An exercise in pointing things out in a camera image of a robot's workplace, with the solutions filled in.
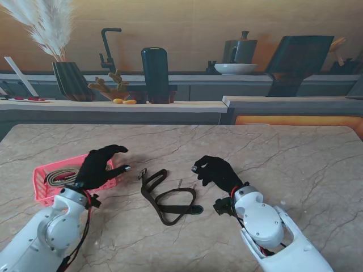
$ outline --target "belt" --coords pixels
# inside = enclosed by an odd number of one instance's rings
[[[142,179],[141,194],[155,208],[155,210],[157,211],[157,213],[160,217],[161,222],[164,225],[172,226],[172,225],[176,224],[180,220],[180,218],[182,218],[182,216],[185,214],[197,215],[197,214],[201,214],[203,212],[202,206],[193,205],[193,203],[197,197],[197,193],[192,188],[172,189],[172,190],[164,192],[164,193],[158,195],[157,197],[153,198],[150,193],[155,189],[156,186],[158,186],[162,181],[164,181],[166,179],[168,171],[165,169],[162,169],[159,172],[153,174],[149,178],[146,178],[146,173],[147,173],[147,169],[145,168],[138,175],[138,179],[139,180]],[[154,181],[154,182],[152,182],[152,184],[150,186],[146,187],[147,184],[150,183],[151,181]],[[158,201],[162,197],[164,197],[166,194],[172,193],[172,192],[189,192],[192,194],[193,199],[189,205],[160,205],[160,204],[158,204]],[[162,215],[163,212],[170,213],[170,214],[179,214],[179,216],[175,220],[170,222],[163,217],[163,215]]]
[[[106,171],[112,167],[107,164]],[[63,187],[64,185],[74,185],[75,179],[79,173],[79,167],[65,167],[48,173],[44,178],[44,183],[48,183],[51,187]]]

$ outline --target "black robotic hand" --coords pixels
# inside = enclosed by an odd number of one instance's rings
[[[119,152],[126,153],[128,149],[113,144],[98,150],[91,150],[79,170],[75,180],[76,187],[86,190],[96,189],[130,169],[129,165],[122,165],[109,171],[106,170],[107,161]]]
[[[243,186],[242,181],[233,171],[231,165],[218,157],[204,156],[192,167],[198,179],[203,180],[203,186],[214,182],[219,188],[231,194],[232,190]]]

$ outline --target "yellow fruit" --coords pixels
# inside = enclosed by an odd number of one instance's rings
[[[124,100],[124,104],[136,104],[136,100]]]
[[[116,98],[113,100],[113,102],[116,104],[122,104],[124,101],[122,99]]]

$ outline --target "white bowl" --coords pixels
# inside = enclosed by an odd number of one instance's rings
[[[257,64],[224,63],[215,64],[214,67],[222,75],[244,75],[256,69]]]

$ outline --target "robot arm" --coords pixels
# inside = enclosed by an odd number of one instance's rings
[[[1,252],[0,271],[56,272],[80,236],[79,218],[87,203],[85,195],[62,189],[53,206],[39,211]]]
[[[107,161],[118,152],[125,153],[128,149],[113,144],[90,151],[81,165],[75,187],[63,188],[55,196],[53,206],[39,211],[0,252],[0,272],[63,272],[68,268],[88,233],[91,206],[100,205],[98,196],[91,197],[86,190],[98,188],[130,170],[129,165],[106,170]],[[88,220],[82,238],[71,255],[65,257],[67,249],[80,237],[79,219],[85,209],[88,209]]]
[[[263,203],[262,194],[253,186],[237,190],[233,202],[237,217],[243,218],[242,239],[264,271],[333,272],[287,213]],[[284,229],[292,237],[291,244],[275,254],[266,254],[264,248],[273,249],[281,244]]]
[[[228,213],[241,224],[240,234],[252,255],[266,272],[333,272],[285,211],[263,203],[263,195],[242,183],[231,165],[217,157],[204,156],[192,167],[203,186],[214,182],[231,197],[218,199],[213,206],[218,214]],[[292,237],[282,244],[286,233]],[[284,248],[274,253],[279,245]]]

